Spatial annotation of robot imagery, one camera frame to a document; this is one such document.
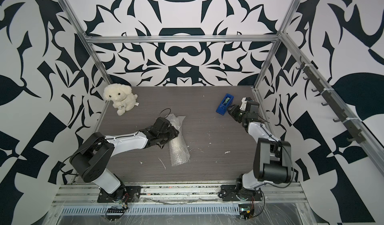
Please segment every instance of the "plush toy ear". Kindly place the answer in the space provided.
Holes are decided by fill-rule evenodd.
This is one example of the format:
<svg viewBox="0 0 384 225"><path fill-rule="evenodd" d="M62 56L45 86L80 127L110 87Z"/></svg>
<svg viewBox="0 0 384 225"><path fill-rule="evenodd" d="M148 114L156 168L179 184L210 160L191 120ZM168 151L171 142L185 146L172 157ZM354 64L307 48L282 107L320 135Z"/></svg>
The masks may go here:
<svg viewBox="0 0 384 225"><path fill-rule="evenodd" d="M128 85L121 85L120 89L125 93L125 94L131 94L132 93L132 88Z"/></svg>
<svg viewBox="0 0 384 225"><path fill-rule="evenodd" d="M104 97L104 100L105 100L105 101L110 101L111 98L110 98L109 96L107 96L107 90L108 90L108 87L105 87L105 88L104 88L103 97Z"/></svg>

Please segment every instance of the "hook rack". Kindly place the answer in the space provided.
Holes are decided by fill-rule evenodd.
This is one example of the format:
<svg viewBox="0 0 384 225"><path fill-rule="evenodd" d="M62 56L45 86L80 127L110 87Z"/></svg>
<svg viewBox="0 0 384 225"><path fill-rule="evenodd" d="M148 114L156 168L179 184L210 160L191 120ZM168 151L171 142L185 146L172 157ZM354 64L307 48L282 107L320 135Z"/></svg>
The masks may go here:
<svg viewBox="0 0 384 225"><path fill-rule="evenodd" d="M354 117L354 115L349 114L344 108L342 108L340 103L341 98L338 96L336 91L330 87L328 83L326 83L325 79L321 76L321 74L319 74L317 69L314 66L309 66L308 64L302 64L301 67L304 73L308 76L307 78L304 78L304 80L309 79L316 88L312 89L312 91L320 92L320 95L326 101L325 103L321 103L321 105L330 106L338 117L337 119L333 119L333 121L343 123L353 137L350 139L351 141L356 141L357 143L366 141L366 138L361 133L362 130L358 128L358 123L353 121L359 118Z"/></svg>

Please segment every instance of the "vented metal panel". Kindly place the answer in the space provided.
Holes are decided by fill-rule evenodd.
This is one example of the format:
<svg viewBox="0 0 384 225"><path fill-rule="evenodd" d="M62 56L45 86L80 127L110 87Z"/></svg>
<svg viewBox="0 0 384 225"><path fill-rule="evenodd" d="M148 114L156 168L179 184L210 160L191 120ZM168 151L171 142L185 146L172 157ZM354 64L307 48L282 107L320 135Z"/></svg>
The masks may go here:
<svg viewBox="0 0 384 225"><path fill-rule="evenodd" d="M103 205L64 206L62 215L105 215ZM185 204L185 205L129 205L125 215L185 215L230 214L238 215L237 204Z"/></svg>

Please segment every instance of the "zip tie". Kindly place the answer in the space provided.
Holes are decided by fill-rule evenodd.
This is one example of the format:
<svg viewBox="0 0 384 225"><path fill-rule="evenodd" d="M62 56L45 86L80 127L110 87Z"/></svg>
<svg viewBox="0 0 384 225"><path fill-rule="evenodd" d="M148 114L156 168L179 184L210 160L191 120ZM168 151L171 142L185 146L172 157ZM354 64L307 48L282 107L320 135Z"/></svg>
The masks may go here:
<svg viewBox="0 0 384 225"><path fill-rule="evenodd" d="M360 120L358 117L347 117L343 122L341 122L341 123L345 123L346 121L349 121L349 120L352 120L352 119L358 119L358 120Z"/></svg>
<svg viewBox="0 0 384 225"><path fill-rule="evenodd" d="M323 95L323 93L327 90L334 90L333 88L323 88L323 91L320 93L320 95Z"/></svg>

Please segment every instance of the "black mounting bracket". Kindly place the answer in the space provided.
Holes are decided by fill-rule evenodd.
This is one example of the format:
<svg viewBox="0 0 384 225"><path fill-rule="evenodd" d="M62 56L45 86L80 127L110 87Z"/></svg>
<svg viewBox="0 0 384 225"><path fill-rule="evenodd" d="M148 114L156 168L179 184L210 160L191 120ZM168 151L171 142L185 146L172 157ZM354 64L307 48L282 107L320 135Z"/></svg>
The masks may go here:
<svg viewBox="0 0 384 225"><path fill-rule="evenodd" d="M125 186L128 193L128 199L126 202L134 202L136 198L140 197L141 187L140 186ZM98 203L114 202L113 198L103 189L100 189Z"/></svg>
<svg viewBox="0 0 384 225"><path fill-rule="evenodd" d="M242 195L243 197L239 197L236 193L236 185L221 185L221 191L218 193L218 197L223 199L223 202L229 202L229 201L251 201L251 198L253 197L255 201L261 201L262 194L260 190L258 191L252 191L249 190L251 193L247 196Z"/></svg>

